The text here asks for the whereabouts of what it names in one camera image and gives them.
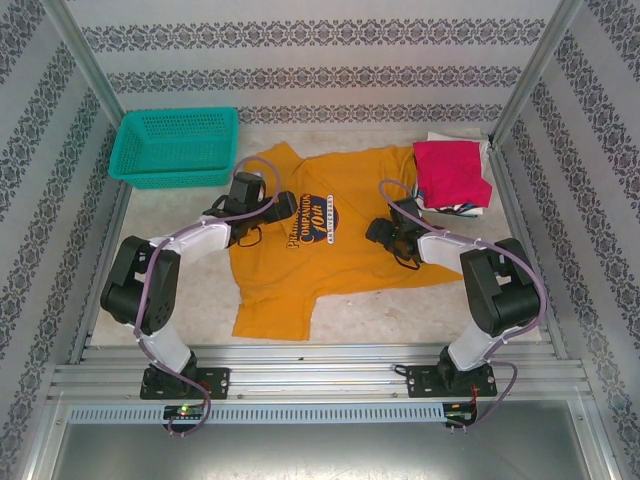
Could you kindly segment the yellow printed t-shirt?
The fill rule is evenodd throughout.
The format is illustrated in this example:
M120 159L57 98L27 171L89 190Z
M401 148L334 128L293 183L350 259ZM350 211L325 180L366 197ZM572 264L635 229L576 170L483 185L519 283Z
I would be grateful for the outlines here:
M380 182L394 200L416 179L410 146L388 146L359 152L303 158L286 142L258 155L249 171L265 173L270 189L280 181L297 199L296 213L262 227L255 246L234 246L230 264L241 303L233 334L270 340L304 341L321 296L381 289L446 284L461 276L438 265L417 270L400 266L383 246L365 237L371 222L388 215Z

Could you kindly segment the grey metal sheet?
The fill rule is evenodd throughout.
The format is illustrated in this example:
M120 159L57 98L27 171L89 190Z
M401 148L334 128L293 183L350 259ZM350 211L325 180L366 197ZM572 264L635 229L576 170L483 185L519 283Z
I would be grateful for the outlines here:
M508 402L437 423L66 425L50 480L623 480L582 402Z

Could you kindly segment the small circuit board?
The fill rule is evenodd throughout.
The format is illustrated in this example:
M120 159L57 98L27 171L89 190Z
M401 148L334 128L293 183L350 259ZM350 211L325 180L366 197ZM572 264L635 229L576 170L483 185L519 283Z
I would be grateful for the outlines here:
M200 405L165 406L163 419L199 421L205 413L205 408Z
M474 402L445 403L443 408L447 422L454 426L469 426L476 422L478 408Z

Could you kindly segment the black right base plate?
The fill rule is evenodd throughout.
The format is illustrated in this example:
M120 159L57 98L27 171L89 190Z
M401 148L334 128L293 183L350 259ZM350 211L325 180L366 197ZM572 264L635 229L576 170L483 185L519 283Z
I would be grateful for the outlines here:
M406 384L410 398L496 397L493 369L482 365L469 371L440 373L434 365L408 366Z

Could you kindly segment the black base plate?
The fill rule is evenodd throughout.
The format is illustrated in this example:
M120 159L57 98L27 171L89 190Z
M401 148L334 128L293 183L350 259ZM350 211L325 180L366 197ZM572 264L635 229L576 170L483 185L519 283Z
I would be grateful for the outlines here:
M410 398L496 397L493 369L482 365L469 371L440 373L434 365L408 366L406 384Z
M206 389L213 400L225 400L229 387L230 370L227 368L197 368L195 383ZM148 367L143 374L139 396L142 400L204 399L196 387L173 375Z

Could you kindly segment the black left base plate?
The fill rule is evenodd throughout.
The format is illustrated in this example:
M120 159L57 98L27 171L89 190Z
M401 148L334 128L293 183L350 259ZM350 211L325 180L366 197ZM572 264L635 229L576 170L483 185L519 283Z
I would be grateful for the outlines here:
M206 389L213 400L225 400L229 387L230 370L227 368L197 368L195 383ZM204 399L196 387L173 375L148 367L143 374L139 396L142 400Z

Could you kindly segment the aluminium rail frame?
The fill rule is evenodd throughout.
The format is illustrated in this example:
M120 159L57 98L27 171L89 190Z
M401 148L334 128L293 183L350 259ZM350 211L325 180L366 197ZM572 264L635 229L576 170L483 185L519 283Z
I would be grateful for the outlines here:
M227 345L193 351L201 365L229 369L231 402L347 403L407 400L405 381L394 366L433 364L441 349L439 344ZM46 398L68 404L137 403L147 364L133 347L90 346L77 364L55 368ZM518 368L515 375L511 364ZM510 400L593 395L583 363L559 356L548 338L503 346L493 368L500 388L515 378Z

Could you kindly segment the aluminium side rail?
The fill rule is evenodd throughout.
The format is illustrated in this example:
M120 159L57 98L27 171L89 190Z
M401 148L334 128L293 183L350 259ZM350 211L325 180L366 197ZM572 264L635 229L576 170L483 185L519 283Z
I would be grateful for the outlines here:
M489 162L506 216L506 220L509 225L509 229L513 236L521 242L524 251L530 260L530 264L536 275L536 279L542 285L541 300L544 309L544 316L538 322L539 330L546 333L549 337L550 342L554 347L556 357L566 360L570 357L570 355L567 353L561 332L557 324L557 320L553 312L553 308L549 303L548 291L544 284L544 278L537 261L535 248L533 247L533 244L530 240L525 217L520 209L520 203L518 200L516 189L509 175L505 160L499 149L489 149Z
M100 294L115 255L118 238L129 203L131 188L122 181L111 180L114 193L109 197L107 222L100 237L99 255L92 271L90 289L86 292L79 319L74 327L65 362L78 364L86 345L91 343L95 325L100 314Z

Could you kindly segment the teal plastic basket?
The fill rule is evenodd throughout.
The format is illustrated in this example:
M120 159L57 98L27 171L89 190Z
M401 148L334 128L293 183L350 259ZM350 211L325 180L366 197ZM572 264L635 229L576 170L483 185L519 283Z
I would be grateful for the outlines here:
M238 129L233 107L129 112L109 175L141 190L224 186L236 164Z

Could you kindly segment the aluminium corner post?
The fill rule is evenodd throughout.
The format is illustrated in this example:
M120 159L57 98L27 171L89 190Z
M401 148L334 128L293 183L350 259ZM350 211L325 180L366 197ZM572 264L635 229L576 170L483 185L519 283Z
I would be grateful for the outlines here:
M99 65L66 0L39 0L62 41L72 54L88 85L98 98L111 125L118 130L125 111Z
M491 144L494 147L501 145L505 141L513 123L524 108L531 91L544 73L554 50L564 37L583 3L584 0L559 0L532 56L516 83L514 91L506 102L491 132Z

